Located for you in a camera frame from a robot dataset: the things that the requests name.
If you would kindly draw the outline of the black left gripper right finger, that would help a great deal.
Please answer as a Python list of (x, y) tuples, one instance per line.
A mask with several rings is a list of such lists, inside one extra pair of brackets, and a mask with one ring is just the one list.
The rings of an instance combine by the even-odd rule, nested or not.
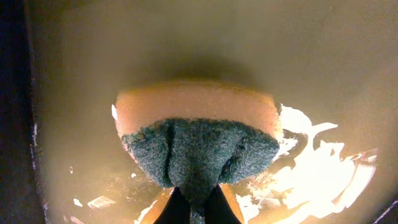
[(206, 224), (241, 224), (219, 185), (211, 191), (204, 206)]

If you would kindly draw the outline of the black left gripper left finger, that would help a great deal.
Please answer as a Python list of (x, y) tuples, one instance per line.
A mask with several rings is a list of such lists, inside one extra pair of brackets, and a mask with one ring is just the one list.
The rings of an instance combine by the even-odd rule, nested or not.
[(182, 195), (181, 190), (175, 187), (163, 211), (154, 224), (189, 224), (190, 204)]

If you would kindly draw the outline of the yellow green scrub sponge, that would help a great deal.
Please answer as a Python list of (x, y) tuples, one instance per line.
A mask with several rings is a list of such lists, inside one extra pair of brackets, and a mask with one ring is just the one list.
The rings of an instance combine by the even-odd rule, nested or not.
[(172, 223), (205, 223), (222, 184), (264, 172), (283, 131), (271, 96), (215, 82), (120, 92), (112, 115), (124, 150), (160, 187), (181, 196)]

